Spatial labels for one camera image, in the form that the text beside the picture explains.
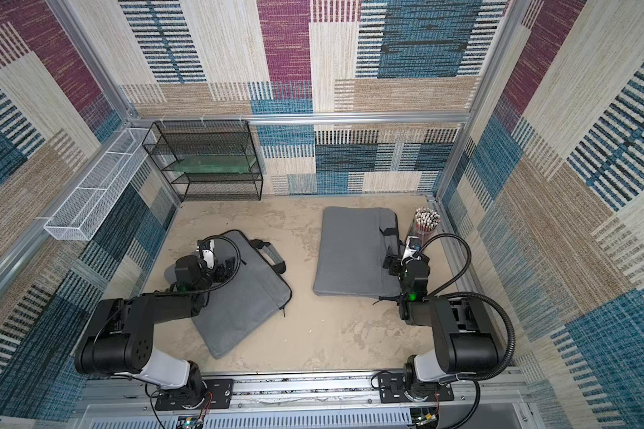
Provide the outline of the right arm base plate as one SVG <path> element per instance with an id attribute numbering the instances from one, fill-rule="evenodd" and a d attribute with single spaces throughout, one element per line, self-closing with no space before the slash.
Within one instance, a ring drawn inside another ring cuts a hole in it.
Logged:
<path id="1" fill-rule="evenodd" d="M 372 375 L 370 386 L 379 392 L 380 401 L 383 404 L 454 400 L 453 389 L 447 385 L 418 381 L 408 383 L 403 374 L 386 370 L 378 371 Z"/>

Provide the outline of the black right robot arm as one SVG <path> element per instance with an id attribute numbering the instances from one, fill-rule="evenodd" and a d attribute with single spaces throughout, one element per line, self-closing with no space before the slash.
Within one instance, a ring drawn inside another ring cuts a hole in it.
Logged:
<path id="1" fill-rule="evenodd" d="M 465 262 L 453 278 L 429 292 L 430 266 L 425 251 L 441 239 L 458 241 L 465 251 Z M 470 246 L 453 233 L 440 233 L 424 242 L 410 236 L 402 255 L 386 256 L 383 267 L 397 278 L 400 293 L 377 300 L 395 302 L 407 325 L 429 327 L 434 342 L 433 350 L 409 357 L 401 376 L 380 377 L 379 390 L 390 391 L 393 401 L 452 400 L 450 384 L 485 381 L 508 368 L 515 351 L 515 332 L 503 307 L 478 292 L 445 291 L 471 265 Z"/>

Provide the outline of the grey zippered laptop bag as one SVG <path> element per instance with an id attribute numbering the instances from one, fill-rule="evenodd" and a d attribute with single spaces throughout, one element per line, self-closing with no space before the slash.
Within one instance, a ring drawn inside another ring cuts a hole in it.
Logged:
<path id="1" fill-rule="evenodd" d="M 293 291 L 283 278 L 284 259 L 268 241 L 230 230 L 203 240 L 218 240 L 220 261 L 236 257 L 236 274 L 227 283 L 210 284 L 198 251 L 175 262 L 175 282 L 160 298 L 165 321 L 190 318 L 214 359 L 221 359 L 275 313 L 283 311 Z"/>

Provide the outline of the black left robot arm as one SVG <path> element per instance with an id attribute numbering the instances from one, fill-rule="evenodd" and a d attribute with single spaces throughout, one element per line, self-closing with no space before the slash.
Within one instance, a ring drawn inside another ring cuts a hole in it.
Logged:
<path id="1" fill-rule="evenodd" d="M 166 291 L 100 300 L 75 351 L 75 370 L 135 379 L 156 386 L 182 408 L 203 407 L 209 391 L 199 366 L 154 344 L 156 325 L 198 316 L 211 293 L 232 282 L 242 264 L 238 246 L 223 235 L 199 241 L 198 252 L 176 261 L 176 281 Z"/>

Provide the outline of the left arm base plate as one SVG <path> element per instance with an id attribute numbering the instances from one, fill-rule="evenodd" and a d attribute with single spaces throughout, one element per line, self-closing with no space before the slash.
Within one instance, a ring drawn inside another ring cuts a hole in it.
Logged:
<path id="1" fill-rule="evenodd" d="M 204 395 L 200 400 L 190 400 L 179 390 L 160 390 L 155 398 L 156 411 L 193 411 L 228 409 L 232 400 L 234 379 L 204 379 Z"/>

